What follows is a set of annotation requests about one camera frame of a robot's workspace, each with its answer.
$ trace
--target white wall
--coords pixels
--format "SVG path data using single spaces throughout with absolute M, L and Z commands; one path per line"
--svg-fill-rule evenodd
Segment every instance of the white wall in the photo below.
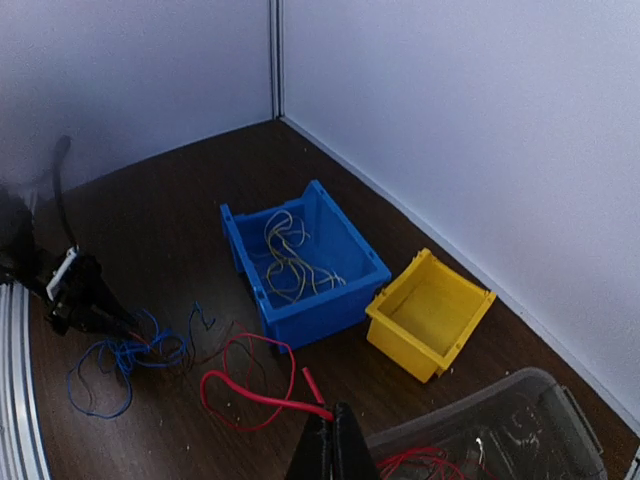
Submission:
M 5 0 L 0 181 L 65 185 L 271 115 L 267 0 Z
M 640 4 L 292 0 L 285 72 L 287 116 L 522 305 L 637 429 Z

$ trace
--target gray bin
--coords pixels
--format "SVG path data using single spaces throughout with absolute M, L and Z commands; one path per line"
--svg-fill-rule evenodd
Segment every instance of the gray bin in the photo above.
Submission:
M 471 479 L 607 479 L 602 447 L 568 389 L 527 368 L 404 425 L 367 439 L 376 462 L 414 447 L 440 447 Z M 393 479 L 428 478 L 425 468 Z

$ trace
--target blue bin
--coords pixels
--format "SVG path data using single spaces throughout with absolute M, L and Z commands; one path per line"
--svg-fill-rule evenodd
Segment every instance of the blue bin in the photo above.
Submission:
M 301 198 L 276 208 L 252 215 L 232 215 L 226 204 L 220 210 L 236 270 L 247 274 L 265 335 L 293 349 L 364 320 L 376 290 L 391 279 L 389 269 L 317 180 Z M 345 285 L 332 289 L 324 284 L 317 294 L 307 288 L 295 303 L 273 293 L 266 280 L 274 258 L 265 241 L 265 226 L 280 210 L 304 221 L 309 233 L 297 253 L 309 264 L 335 272 Z M 278 289 L 297 283 L 293 272 L 278 277 Z

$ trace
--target blue cable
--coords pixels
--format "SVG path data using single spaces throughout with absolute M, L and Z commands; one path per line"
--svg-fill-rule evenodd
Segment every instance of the blue cable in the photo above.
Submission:
M 199 311 L 202 312 L 200 305 L 198 305 L 197 303 L 194 305 L 195 312 L 198 311 L 196 310 L 196 305 Z M 195 312 L 192 311 L 191 317 L 189 319 L 189 335 L 191 335 L 191 319 L 193 318 Z M 130 377 L 137 366 L 144 368 L 170 368 L 180 365 L 187 356 L 187 341 L 181 335 L 173 333 L 171 329 L 160 332 L 158 321 L 146 310 L 143 310 L 141 314 L 138 314 L 138 316 L 145 316 L 153 321 L 155 327 L 155 335 L 149 345 L 135 340 L 115 340 L 108 338 L 106 340 L 103 340 L 102 342 L 97 342 L 89 347 L 82 358 L 80 358 L 76 366 L 72 368 L 67 374 L 67 392 L 69 395 L 69 401 L 76 410 L 87 415 L 88 417 L 96 417 L 103 420 L 112 420 L 121 416 L 129 409 L 129 407 L 131 406 L 131 402 L 133 401 L 133 387 L 131 385 Z M 179 346 L 177 349 L 174 349 L 168 356 L 165 357 L 164 352 L 167 342 L 171 342 L 174 345 L 175 343 L 177 343 Z M 100 372 L 103 375 L 109 375 L 112 373 L 116 373 L 117 375 L 118 373 L 120 373 L 127 388 L 126 400 L 124 401 L 120 409 L 112 414 L 96 413 L 80 407 L 73 399 L 73 394 L 71 392 L 71 380 L 73 373 L 76 372 L 78 376 L 81 376 L 80 371 L 82 369 L 82 365 L 96 350 L 98 351 L 98 368 L 100 369 Z M 153 350 L 159 351 L 160 354 L 166 359 L 166 361 L 162 363 L 153 363 L 145 362 L 138 358 L 138 356 L 149 355 Z M 115 359 L 114 364 L 110 368 L 105 368 L 104 360 L 106 353 L 111 353 L 111 355 Z

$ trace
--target yellow bin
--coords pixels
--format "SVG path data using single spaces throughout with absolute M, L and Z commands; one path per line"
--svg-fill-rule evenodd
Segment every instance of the yellow bin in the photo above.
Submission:
M 424 383 L 451 366 L 495 298 L 425 249 L 367 307 L 367 340 Z

